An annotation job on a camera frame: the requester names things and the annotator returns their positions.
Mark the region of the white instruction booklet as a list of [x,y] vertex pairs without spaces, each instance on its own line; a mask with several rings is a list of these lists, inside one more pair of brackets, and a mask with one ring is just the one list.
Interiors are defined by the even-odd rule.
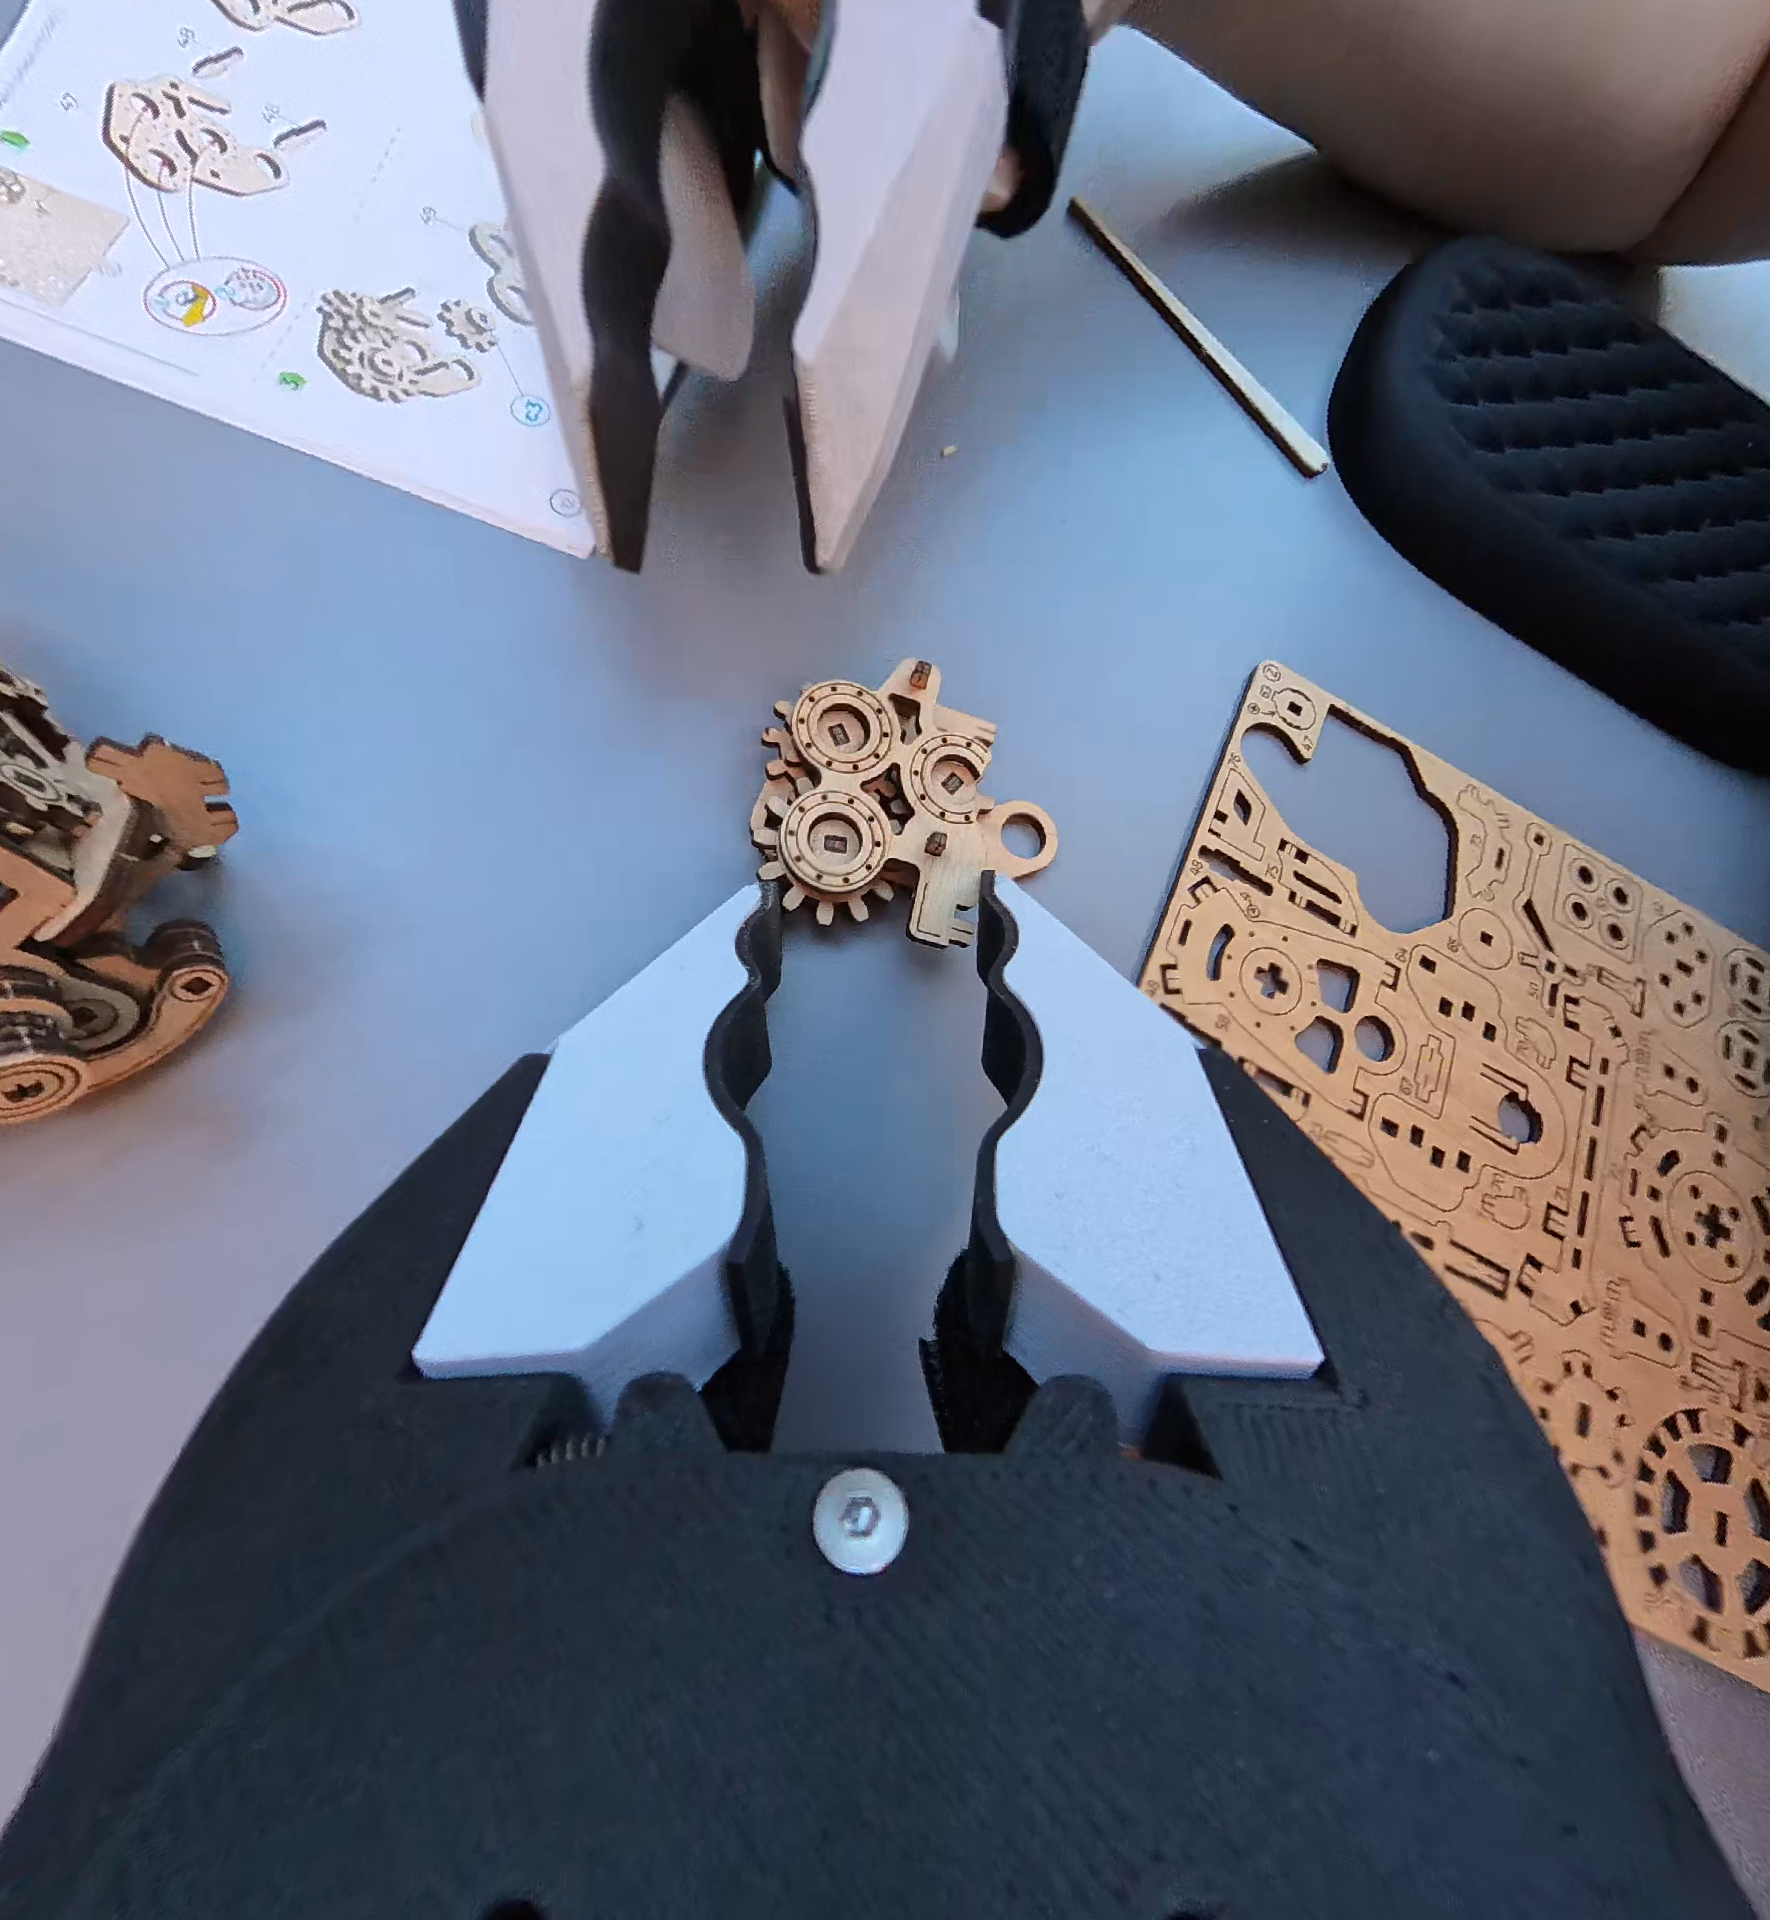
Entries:
[[589,551],[448,4],[27,4],[0,338]]

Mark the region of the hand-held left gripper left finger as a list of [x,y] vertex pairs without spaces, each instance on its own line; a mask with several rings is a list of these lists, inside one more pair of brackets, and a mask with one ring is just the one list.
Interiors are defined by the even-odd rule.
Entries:
[[694,1382],[734,1451],[773,1445],[793,1335],[761,1140],[777,883],[749,886],[568,1029],[413,1358],[425,1378],[565,1373],[599,1420]]

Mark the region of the partly built wooden model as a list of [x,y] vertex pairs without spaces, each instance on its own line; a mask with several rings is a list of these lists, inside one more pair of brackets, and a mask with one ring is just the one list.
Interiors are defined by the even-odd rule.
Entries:
[[152,1067],[224,1005],[209,925],[132,945],[126,919],[238,832],[225,794],[214,760],[155,733],[84,746],[0,662],[0,1125]]

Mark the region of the thin wooden stick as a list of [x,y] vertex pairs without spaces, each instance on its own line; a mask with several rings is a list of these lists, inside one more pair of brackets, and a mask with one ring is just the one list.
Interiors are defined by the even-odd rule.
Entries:
[[1171,294],[1111,223],[1079,197],[1069,199],[1068,214],[1300,475],[1316,478],[1330,469],[1330,451]]

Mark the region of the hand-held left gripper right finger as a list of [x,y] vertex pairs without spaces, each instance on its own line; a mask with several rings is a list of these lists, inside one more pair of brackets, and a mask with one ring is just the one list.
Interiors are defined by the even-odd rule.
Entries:
[[948,1452],[995,1452],[1039,1383],[1096,1380],[1141,1442],[1174,1376],[1304,1380],[1324,1349],[1200,1050],[1064,925],[986,875],[984,1072],[1003,1102],[922,1342]]

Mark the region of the person's right forearm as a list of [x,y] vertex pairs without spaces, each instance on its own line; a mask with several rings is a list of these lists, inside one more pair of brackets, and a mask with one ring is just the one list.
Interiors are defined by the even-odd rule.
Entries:
[[1770,2],[1139,2],[1134,26],[1449,227],[1770,256]]

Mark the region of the laser-cut wooden parts sheet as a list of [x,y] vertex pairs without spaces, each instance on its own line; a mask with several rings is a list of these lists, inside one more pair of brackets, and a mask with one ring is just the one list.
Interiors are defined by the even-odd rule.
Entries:
[[[1265,791],[1341,728],[1446,822],[1387,928]],[[1506,1361],[1632,1628],[1770,1693],[1770,958],[1265,660],[1139,986],[1367,1192]]]

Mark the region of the person's right hand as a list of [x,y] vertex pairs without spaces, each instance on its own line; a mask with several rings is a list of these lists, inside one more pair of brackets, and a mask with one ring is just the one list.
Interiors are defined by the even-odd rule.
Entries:
[[796,184],[803,96],[821,2],[741,2],[753,30],[761,148],[784,184]]

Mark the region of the black padded cushion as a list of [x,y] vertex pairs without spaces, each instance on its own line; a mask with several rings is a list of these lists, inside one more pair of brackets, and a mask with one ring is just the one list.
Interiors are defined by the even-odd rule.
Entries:
[[1770,777],[1770,405],[1586,264],[1490,235],[1407,264],[1340,366],[1330,448],[1455,599]]

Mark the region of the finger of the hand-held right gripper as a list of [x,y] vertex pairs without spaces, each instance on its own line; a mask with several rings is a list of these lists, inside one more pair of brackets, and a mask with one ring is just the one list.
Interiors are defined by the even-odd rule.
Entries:
[[893,464],[1006,129],[999,29],[971,2],[823,4],[793,329],[807,560],[841,567]]
[[496,2],[479,71],[594,542],[636,570],[654,350],[722,379],[751,353],[751,29],[731,2]]

